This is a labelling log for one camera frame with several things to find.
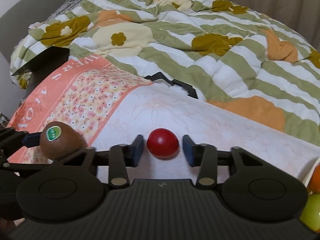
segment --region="green apple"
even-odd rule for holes
[[[312,231],[316,232],[320,229],[320,193],[309,195],[300,220]]]

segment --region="green sticker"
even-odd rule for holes
[[[62,131],[61,131],[61,128],[59,126],[50,127],[46,132],[48,141],[52,142],[55,139],[59,138],[60,135],[61,135],[61,132]]]

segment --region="logo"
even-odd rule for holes
[[[62,131],[61,131],[61,128],[59,126],[50,127],[46,131],[46,135],[47,135],[48,141],[52,142],[55,139],[58,139],[60,137],[61,133],[62,133]]]
[[[159,187],[165,187],[165,186],[167,186],[167,184],[165,183],[165,182],[163,182],[163,183],[161,183],[161,184],[158,184],[159,185]]]

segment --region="ribbed black surface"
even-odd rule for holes
[[[26,220],[14,240],[311,240],[315,234],[298,220],[259,224],[227,210],[212,191],[190,180],[136,179],[110,191],[93,213],[66,224]]]

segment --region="kiwi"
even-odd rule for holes
[[[48,123],[40,135],[42,154],[53,161],[84,147],[87,147],[84,138],[63,122]]]

